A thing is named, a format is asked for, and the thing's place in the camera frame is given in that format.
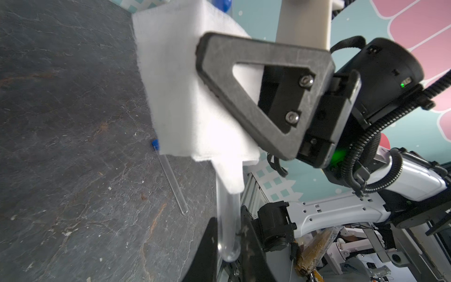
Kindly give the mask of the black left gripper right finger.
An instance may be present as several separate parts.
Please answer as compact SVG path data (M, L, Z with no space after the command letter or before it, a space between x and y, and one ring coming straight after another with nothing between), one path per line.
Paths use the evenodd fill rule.
M261 242L259 219L253 219L246 206L241 207L241 276L243 282L275 282Z

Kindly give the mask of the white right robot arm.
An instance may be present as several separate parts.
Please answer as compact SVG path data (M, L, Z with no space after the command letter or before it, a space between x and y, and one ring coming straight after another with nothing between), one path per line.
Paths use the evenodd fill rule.
M342 40L332 51L357 48L336 70L332 52L209 32L196 49L202 81L268 154L271 168L297 159L351 189L317 204L265 204L253 220L263 252L297 237L348 223L410 228L451 206L451 174L405 148L385 149L382 131L451 85L446 73L430 87L417 59L385 38Z

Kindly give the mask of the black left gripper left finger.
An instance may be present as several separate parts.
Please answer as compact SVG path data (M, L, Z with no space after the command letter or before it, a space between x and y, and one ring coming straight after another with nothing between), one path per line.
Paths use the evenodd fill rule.
M216 282L218 268L218 223L212 217L205 229L196 255L182 282Z

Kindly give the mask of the white wiping cloth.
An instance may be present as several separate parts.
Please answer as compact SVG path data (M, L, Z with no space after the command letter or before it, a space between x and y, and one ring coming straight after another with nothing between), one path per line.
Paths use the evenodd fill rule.
M196 47L207 32L247 33L207 1L171 1L135 13L132 22L160 151L210 161L227 191L241 193L243 166L257 163L260 151L197 75Z

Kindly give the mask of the blue capped test tube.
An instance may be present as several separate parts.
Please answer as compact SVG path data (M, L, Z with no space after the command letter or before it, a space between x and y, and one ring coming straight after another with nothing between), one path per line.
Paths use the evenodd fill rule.
M169 160L166 155L162 154L160 151L160 144L159 141L153 140L151 142L152 147L154 148L155 152L157 153L158 159L160 161L160 164L163 168L163 171L168 179L169 185L173 191L173 194L175 196L176 202L180 208L180 211L182 215L186 215L189 211L188 205L186 203L186 200L182 194L182 190L179 186L179 183L176 179L176 176L174 174L174 171L169 163Z
M217 248L225 262L234 262L241 253L241 202L239 194L230 194L216 176Z

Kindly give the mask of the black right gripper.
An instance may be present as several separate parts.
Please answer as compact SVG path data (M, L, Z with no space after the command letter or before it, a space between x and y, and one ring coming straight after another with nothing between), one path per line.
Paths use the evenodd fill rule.
M359 48L339 71L331 53L225 34L204 34L197 73L258 146L270 167L280 160L326 169L333 183L366 183L382 130L416 108L424 72L417 59L385 38L361 36L333 50ZM234 67L263 67L257 101Z

